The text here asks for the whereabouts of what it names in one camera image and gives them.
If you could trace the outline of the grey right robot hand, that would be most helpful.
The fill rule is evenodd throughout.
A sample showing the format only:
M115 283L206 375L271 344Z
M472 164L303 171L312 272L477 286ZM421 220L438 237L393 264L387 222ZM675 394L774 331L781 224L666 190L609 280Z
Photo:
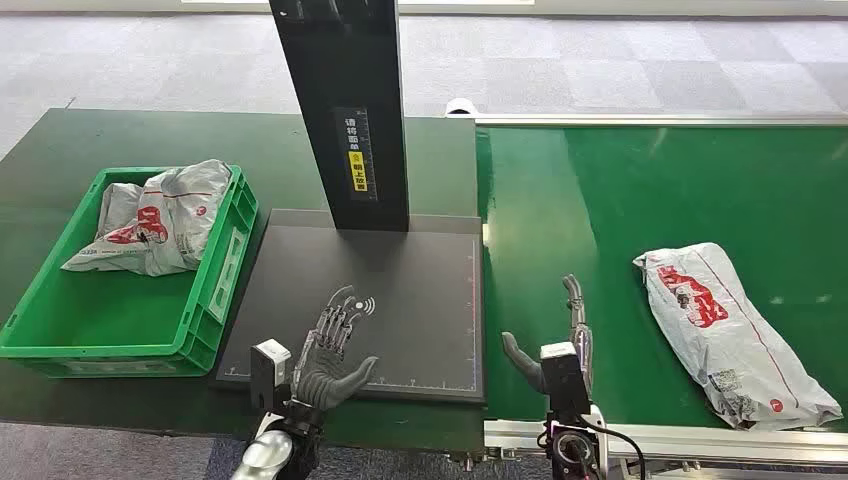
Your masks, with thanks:
M579 357L586 391L591 394L593 386L593 334L586 318L582 287L572 273L565 275L562 283L568 293L567 307L571 312L571 328L568 339L574 345ZM545 393L541 364L519 348L512 333L503 331L501 341L504 353L528 384L537 392Z

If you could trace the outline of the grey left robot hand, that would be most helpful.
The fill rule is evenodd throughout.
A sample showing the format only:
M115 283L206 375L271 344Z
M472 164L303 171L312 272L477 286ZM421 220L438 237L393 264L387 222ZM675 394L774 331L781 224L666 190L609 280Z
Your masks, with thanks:
M329 298L314 328L308 331L293 371L293 399L322 412L331 410L359 391L379 362L369 356L348 371L345 349L359 321L366 317L355 288L346 285Z

